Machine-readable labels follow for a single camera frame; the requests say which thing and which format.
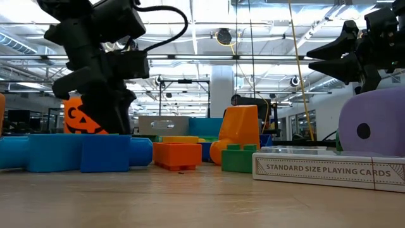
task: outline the gray box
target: gray box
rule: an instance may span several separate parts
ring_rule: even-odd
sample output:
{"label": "gray box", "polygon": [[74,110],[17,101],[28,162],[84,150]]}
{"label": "gray box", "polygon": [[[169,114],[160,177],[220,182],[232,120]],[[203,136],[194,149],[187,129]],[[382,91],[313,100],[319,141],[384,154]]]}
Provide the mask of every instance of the gray box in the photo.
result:
{"label": "gray box", "polygon": [[188,136],[190,117],[140,116],[139,134],[152,136]]}

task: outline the black dot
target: black dot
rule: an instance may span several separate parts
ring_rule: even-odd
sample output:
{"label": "black dot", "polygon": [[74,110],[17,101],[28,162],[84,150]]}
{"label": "black dot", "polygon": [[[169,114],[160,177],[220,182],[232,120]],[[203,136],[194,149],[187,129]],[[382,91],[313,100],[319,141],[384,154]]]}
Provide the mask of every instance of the black dot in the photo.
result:
{"label": "black dot", "polygon": [[370,126],[367,123],[361,123],[357,127],[357,135],[362,139],[368,139],[371,135]]}

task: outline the wooden table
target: wooden table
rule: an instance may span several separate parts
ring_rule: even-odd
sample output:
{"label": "wooden table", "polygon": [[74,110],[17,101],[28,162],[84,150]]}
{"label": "wooden table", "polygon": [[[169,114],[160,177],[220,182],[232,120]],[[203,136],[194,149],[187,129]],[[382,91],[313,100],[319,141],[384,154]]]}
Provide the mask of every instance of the wooden table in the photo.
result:
{"label": "wooden table", "polygon": [[1,227],[404,227],[405,194],[252,180],[250,174],[0,173]]}

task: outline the black cable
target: black cable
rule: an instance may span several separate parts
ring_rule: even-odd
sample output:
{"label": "black cable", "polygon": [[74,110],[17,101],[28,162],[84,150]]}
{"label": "black cable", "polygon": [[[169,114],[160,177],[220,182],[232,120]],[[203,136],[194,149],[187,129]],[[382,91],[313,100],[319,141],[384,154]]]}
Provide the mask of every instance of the black cable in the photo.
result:
{"label": "black cable", "polygon": [[238,56],[238,46],[239,46],[239,44],[238,44],[238,37],[239,37],[239,34],[238,34],[238,2],[239,1],[236,1],[236,8],[235,8],[235,18],[236,18],[236,23],[235,23],[235,26],[236,26],[236,90],[235,90],[235,94],[237,94],[238,93],[238,67],[239,67],[239,63],[238,63],[238,59],[239,59],[239,56]]}
{"label": "black cable", "polygon": [[251,44],[252,44],[252,67],[253,67],[253,97],[256,98],[256,82],[254,78],[254,49],[253,49],[253,28],[252,28],[252,16],[251,16],[251,0],[247,1],[249,7],[249,25],[251,27]]}
{"label": "black cable", "polygon": [[[140,12],[151,12],[151,11],[173,11],[178,13],[180,16],[182,16],[182,18],[184,19],[184,28],[175,36],[173,36],[172,38],[159,42],[157,44],[153,44],[152,46],[149,46],[147,48],[144,49],[145,52],[148,52],[152,49],[158,48],[162,45],[168,44],[171,41],[175,41],[178,38],[180,38],[182,35],[185,34],[185,32],[187,31],[187,29],[189,28],[189,20],[187,19],[187,16],[179,9],[177,9],[176,7],[173,6],[151,6],[151,7],[145,7],[145,8],[140,8],[138,6],[133,6],[135,10],[140,11]],[[129,47],[130,45],[130,40],[128,40],[127,44],[125,45],[125,47],[123,48],[123,50],[125,50],[126,48]]]}
{"label": "black cable", "polygon": [[329,135],[327,135],[325,138],[322,139],[323,141],[326,141],[330,136],[332,136],[333,134],[335,134],[337,132],[337,130],[335,130],[334,132],[330,133]]}

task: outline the security camera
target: security camera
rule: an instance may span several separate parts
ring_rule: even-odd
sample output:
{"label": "security camera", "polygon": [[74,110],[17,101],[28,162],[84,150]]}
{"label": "security camera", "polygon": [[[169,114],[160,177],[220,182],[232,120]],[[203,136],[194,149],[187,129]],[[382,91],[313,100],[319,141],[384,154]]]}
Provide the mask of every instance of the security camera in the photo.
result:
{"label": "security camera", "polygon": [[299,78],[294,76],[290,79],[290,86],[297,87],[299,85]]}

